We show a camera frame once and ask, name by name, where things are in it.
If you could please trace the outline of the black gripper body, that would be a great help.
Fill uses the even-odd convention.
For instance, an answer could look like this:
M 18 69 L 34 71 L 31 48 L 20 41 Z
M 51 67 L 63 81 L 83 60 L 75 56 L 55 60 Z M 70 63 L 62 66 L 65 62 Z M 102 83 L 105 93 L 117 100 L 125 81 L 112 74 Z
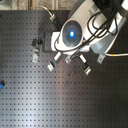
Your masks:
M 43 35 L 42 52 L 43 53 L 55 53 L 55 50 L 51 49 L 51 37 L 52 32 L 46 31 Z

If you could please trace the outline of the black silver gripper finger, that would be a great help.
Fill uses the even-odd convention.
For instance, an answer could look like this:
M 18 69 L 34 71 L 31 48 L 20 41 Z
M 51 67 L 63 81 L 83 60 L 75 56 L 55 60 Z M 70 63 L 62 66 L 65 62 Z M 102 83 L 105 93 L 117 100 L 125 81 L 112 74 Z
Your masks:
M 53 60 L 48 64 L 47 68 L 49 69 L 49 71 L 53 71 L 53 69 L 57 66 L 57 64 L 58 64 L 57 61 L 58 61 L 60 56 L 61 56 L 61 52 L 58 52 L 54 56 Z
M 91 68 L 88 66 L 87 61 L 83 55 L 80 55 L 79 58 L 81 60 L 81 66 L 84 70 L 84 73 L 88 75 L 91 72 Z

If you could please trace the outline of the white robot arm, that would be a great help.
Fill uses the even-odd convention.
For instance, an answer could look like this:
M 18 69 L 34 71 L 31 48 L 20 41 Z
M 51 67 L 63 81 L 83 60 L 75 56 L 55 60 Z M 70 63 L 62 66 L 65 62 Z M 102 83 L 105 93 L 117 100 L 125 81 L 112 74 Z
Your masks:
M 47 66 L 49 71 L 52 72 L 66 55 L 67 64 L 77 58 L 84 73 L 88 75 L 91 68 L 83 52 L 92 49 L 99 55 L 98 62 L 103 61 L 119 32 L 120 22 L 116 16 L 115 7 L 101 10 L 93 0 L 78 2 L 61 29 L 52 33 L 51 50 L 56 55 Z

